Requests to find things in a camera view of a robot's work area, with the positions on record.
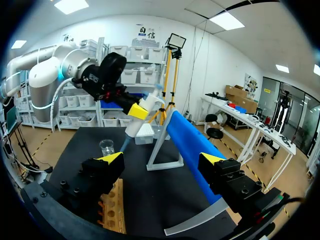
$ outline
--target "clear glass cup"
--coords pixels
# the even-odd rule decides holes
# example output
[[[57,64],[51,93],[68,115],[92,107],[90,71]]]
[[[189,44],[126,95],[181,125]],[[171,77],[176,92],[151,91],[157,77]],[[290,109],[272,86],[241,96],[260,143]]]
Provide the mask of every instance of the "clear glass cup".
[[[110,139],[104,139],[99,143],[103,156],[109,156],[115,153],[114,142]]]

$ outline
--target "red object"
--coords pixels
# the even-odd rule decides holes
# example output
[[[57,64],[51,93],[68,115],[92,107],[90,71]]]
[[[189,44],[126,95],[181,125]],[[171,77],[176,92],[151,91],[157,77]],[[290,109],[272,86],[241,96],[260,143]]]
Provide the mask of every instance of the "red object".
[[[267,116],[266,119],[265,119],[265,121],[264,121],[264,124],[266,124],[266,125],[269,124],[269,123],[270,123],[270,120],[271,120],[271,118]]]
[[[228,105],[234,109],[236,108],[236,105],[234,103],[228,103]]]

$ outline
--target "ceiling light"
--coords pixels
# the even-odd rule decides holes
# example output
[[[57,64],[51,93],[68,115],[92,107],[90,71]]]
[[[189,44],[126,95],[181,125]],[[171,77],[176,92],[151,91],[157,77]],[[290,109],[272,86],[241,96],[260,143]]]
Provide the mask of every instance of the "ceiling light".
[[[71,14],[81,9],[89,7],[86,0],[61,0],[54,5],[64,14]]]
[[[209,20],[225,30],[240,29],[245,27],[245,25],[243,25],[238,19],[228,12],[214,16]]]
[[[314,69],[313,69],[313,72],[317,75],[320,76],[320,67],[318,65],[314,65]]]
[[[25,45],[27,41],[25,40],[17,40],[12,45],[11,49],[20,49],[23,45]]]
[[[281,65],[277,65],[277,64],[275,66],[279,71],[289,73],[289,68],[287,68],[286,66],[281,66]]]

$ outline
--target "cardboard box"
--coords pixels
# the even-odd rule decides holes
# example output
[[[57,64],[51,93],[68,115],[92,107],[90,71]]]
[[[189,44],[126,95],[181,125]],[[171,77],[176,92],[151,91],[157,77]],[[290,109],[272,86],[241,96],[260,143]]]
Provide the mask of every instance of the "cardboard box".
[[[246,92],[242,89],[239,89],[235,86],[230,86],[230,85],[225,86],[225,93],[229,94],[229,95],[233,95],[233,96],[238,96],[241,98],[246,98],[247,94],[248,94],[248,92]]]
[[[233,104],[236,104],[237,106],[246,109],[247,114],[255,114],[257,111],[258,103],[249,98],[239,97],[230,94],[226,94],[226,98]]]

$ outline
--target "tripod stand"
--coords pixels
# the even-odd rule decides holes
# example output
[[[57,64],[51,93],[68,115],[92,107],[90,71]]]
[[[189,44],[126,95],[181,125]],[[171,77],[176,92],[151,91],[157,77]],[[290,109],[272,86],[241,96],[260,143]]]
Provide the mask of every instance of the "tripod stand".
[[[173,87],[171,93],[171,101],[168,103],[168,105],[165,108],[165,105],[162,104],[161,108],[159,108],[158,111],[152,116],[152,118],[149,120],[148,123],[152,123],[152,121],[159,115],[160,116],[160,125],[164,124],[164,121],[167,118],[167,111],[169,108],[175,107],[175,92],[176,92],[176,86],[177,86],[177,78],[178,78],[178,66],[179,66],[179,59],[182,56],[181,48],[173,48],[171,46],[167,46],[169,49],[168,53],[168,59],[166,63],[166,71],[165,71],[165,80],[164,80],[164,87],[162,96],[165,99],[166,98],[166,91],[167,91],[167,85],[168,85],[168,78],[169,78],[169,71],[170,71],[170,62],[171,62],[171,56],[173,59],[175,59],[175,70],[174,70],[174,80],[173,80]]]

